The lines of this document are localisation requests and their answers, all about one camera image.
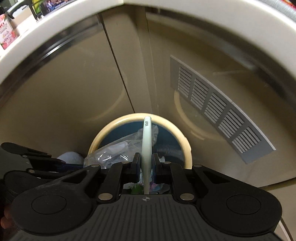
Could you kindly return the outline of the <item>clear plastic bag with trash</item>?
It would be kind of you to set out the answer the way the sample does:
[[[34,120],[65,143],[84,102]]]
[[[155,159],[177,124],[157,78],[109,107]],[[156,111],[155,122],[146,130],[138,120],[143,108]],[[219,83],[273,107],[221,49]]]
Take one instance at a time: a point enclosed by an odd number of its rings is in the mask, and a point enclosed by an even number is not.
[[[84,167],[99,165],[102,169],[109,169],[113,164],[123,161],[131,162],[135,153],[142,154],[143,128],[142,123],[131,123],[116,128],[111,136],[119,139],[95,150],[84,159]],[[156,143],[159,128],[152,125],[152,146]]]

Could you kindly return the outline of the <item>pale green toothbrush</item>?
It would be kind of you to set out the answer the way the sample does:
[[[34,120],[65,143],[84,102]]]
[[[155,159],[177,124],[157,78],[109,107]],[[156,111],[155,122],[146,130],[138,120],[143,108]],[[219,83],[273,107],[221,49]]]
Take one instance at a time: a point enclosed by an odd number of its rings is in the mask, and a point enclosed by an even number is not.
[[[144,118],[142,134],[142,178],[144,184],[144,195],[149,195],[149,179],[152,170],[152,119],[150,116]]]

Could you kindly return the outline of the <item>blue trash bin cream rim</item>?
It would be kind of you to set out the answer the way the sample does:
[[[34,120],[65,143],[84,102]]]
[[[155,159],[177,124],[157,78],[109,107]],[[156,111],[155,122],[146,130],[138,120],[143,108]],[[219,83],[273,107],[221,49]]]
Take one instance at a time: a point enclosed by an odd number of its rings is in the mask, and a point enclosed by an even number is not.
[[[137,170],[136,180],[126,181],[128,194],[166,194],[182,200],[194,197],[188,175],[192,167],[189,141],[169,120],[148,113],[124,115],[107,124],[93,140],[84,166],[131,162],[136,153],[151,159],[149,174]]]

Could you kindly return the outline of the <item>grey fuzzy left slipper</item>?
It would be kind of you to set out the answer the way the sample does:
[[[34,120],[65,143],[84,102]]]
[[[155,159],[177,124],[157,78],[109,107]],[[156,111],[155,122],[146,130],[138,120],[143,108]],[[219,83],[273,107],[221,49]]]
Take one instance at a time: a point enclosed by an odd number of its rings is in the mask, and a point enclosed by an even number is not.
[[[67,164],[83,165],[84,158],[77,152],[66,152],[58,156],[57,159],[66,162]]]

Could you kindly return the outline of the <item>grey cabinet vent grille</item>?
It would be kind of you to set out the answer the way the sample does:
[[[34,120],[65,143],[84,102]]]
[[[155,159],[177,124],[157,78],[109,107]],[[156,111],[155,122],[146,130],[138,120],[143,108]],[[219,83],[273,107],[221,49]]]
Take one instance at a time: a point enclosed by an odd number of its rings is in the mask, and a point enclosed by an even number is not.
[[[249,164],[276,150],[249,116],[214,84],[170,56],[171,87],[189,102]]]

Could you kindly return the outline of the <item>pink soap bottle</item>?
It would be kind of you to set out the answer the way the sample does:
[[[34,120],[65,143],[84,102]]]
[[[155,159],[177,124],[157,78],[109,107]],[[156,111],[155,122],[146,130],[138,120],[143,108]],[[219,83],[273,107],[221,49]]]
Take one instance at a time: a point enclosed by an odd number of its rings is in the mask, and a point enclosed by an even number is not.
[[[1,47],[5,50],[18,37],[6,14],[1,15]]]

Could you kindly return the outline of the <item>smartphone playing video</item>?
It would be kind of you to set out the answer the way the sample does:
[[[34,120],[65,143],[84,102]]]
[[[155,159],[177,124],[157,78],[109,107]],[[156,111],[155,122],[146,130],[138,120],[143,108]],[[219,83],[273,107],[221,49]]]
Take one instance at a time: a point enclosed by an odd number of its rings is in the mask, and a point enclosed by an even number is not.
[[[41,1],[39,5],[40,12],[43,16],[51,13],[52,11],[55,11],[69,3],[72,3],[71,0],[47,0],[47,1]]]

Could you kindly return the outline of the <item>grey cloth mat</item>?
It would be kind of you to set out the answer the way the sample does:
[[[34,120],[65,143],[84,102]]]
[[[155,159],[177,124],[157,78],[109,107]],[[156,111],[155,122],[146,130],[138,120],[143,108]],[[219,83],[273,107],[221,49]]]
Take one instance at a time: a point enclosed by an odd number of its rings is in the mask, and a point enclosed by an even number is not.
[[[291,1],[265,0],[262,2],[266,3],[267,5],[273,7],[274,9],[286,15],[295,14],[295,5]]]

